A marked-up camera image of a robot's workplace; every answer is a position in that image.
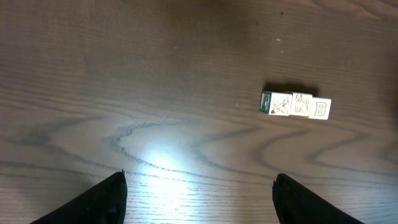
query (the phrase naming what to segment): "dark wood tabletop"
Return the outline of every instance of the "dark wood tabletop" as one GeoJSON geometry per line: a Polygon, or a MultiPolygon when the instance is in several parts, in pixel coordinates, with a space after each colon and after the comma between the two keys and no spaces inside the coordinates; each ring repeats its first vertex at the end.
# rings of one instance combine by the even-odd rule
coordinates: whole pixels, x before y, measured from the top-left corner
{"type": "Polygon", "coordinates": [[[283,172],[398,220],[394,0],[0,0],[0,223],[126,171],[125,223],[278,223],[283,172]],[[268,84],[327,121],[259,112],[268,84]]]}

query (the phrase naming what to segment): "wooden table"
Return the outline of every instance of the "wooden table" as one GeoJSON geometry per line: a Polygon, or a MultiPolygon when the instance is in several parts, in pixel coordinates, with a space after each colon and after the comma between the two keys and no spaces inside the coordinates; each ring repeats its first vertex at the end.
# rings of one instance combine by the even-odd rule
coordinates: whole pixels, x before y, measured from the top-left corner
{"type": "Polygon", "coordinates": [[[0,223],[121,169],[125,223],[278,223],[281,172],[394,223],[397,87],[393,0],[0,0],[0,223]],[[330,120],[261,114],[266,83],[330,120]]]}

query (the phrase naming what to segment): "green block side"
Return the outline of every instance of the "green block side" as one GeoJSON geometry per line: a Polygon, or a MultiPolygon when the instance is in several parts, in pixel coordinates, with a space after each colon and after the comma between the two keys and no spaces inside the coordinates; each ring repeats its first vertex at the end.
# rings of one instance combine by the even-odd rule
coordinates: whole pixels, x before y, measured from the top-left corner
{"type": "Polygon", "coordinates": [[[272,92],[263,91],[261,95],[260,111],[269,114],[269,106],[271,104],[272,92]]]}

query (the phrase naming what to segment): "airplane drawing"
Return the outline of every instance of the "airplane drawing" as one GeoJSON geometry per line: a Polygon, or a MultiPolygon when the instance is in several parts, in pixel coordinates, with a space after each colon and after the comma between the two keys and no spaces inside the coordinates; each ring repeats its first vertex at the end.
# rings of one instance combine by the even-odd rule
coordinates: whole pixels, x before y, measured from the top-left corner
{"type": "Polygon", "coordinates": [[[286,99],[284,99],[284,101],[282,103],[278,102],[277,100],[274,100],[272,103],[275,106],[274,109],[272,109],[272,111],[271,111],[272,114],[275,114],[278,112],[285,113],[285,114],[289,113],[289,111],[286,108],[286,105],[289,104],[289,97],[286,97],[286,99]]]}

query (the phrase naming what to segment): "white block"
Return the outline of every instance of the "white block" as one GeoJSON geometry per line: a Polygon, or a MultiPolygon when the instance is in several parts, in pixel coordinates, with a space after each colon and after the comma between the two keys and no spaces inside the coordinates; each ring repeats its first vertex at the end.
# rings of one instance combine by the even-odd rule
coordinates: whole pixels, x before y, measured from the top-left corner
{"type": "Polygon", "coordinates": [[[331,107],[331,99],[312,98],[310,119],[328,119],[331,107]]]}
{"type": "Polygon", "coordinates": [[[292,93],[292,107],[290,115],[310,116],[312,95],[306,93],[292,93]]]}
{"type": "Polygon", "coordinates": [[[272,92],[269,115],[288,116],[292,104],[292,95],[272,92]]]}

